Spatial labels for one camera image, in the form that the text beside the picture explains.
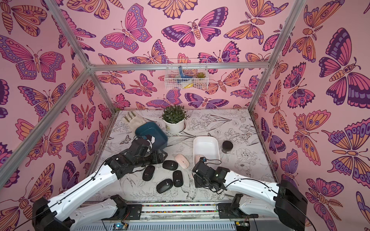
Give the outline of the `teal storage box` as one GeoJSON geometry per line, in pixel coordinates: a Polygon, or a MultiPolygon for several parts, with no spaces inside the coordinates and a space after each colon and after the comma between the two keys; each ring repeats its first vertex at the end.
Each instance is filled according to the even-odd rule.
{"type": "Polygon", "coordinates": [[[135,130],[135,135],[146,137],[147,140],[151,141],[152,150],[154,151],[163,150],[168,144],[167,135],[155,122],[147,122],[139,126],[135,130]]]}

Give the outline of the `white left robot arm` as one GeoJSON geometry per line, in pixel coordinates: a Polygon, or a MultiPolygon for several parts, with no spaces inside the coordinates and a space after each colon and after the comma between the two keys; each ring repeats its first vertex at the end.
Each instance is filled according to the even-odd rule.
{"type": "Polygon", "coordinates": [[[168,154],[166,141],[150,136],[132,141],[128,149],[107,158],[97,171],[51,199],[37,200],[32,209],[32,226],[36,231],[74,231],[81,226],[106,218],[121,219],[129,215],[127,203],[119,195],[84,208],[80,206],[94,194],[117,182],[138,167],[163,163],[168,154]]]}

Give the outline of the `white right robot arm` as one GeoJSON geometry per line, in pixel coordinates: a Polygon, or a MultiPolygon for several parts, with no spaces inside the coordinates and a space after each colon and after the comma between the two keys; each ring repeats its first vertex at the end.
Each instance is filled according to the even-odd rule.
{"type": "Polygon", "coordinates": [[[213,169],[202,161],[193,167],[192,173],[199,186],[212,192],[235,192],[238,207],[232,211],[275,217],[292,230],[305,230],[308,201],[291,182],[263,182],[225,167],[213,169]]]}

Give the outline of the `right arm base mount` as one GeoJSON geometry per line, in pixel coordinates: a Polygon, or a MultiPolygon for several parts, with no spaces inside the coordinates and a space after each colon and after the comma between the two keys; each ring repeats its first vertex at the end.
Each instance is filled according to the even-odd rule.
{"type": "Polygon", "coordinates": [[[258,214],[247,214],[240,209],[240,200],[243,194],[237,193],[231,203],[219,203],[216,205],[220,218],[259,218],[258,214]]]}

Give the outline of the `pink mouse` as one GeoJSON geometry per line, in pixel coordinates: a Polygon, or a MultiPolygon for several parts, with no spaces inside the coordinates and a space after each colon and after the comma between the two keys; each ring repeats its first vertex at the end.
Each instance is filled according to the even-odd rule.
{"type": "Polygon", "coordinates": [[[176,155],[174,159],[181,168],[187,169],[190,167],[189,161],[182,154],[176,155]]]}
{"type": "Polygon", "coordinates": [[[196,165],[198,162],[204,162],[204,156],[203,155],[196,155],[194,157],[194,164],[196,165]]]}

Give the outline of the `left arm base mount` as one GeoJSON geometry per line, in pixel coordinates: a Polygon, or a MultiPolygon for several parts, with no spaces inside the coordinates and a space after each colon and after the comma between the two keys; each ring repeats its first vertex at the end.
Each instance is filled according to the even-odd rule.
{"type": "Polygon", "coordinates": [[[127,204],[119,195],[111,196],[116,205],[116,212],[110,216],[109,220],[140,220],[142,214],[142,204],[127,204]]]}

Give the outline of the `white storage box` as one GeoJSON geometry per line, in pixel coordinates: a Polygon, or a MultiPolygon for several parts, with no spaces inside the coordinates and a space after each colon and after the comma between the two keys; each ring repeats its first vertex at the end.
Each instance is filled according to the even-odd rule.
{"type": "Polygon", "coordinates": [[[219,145],[212,136],[198,136],[193,140],[193,162],[196,155],[203,155],[206,159],[220,160],[219,145]]]}

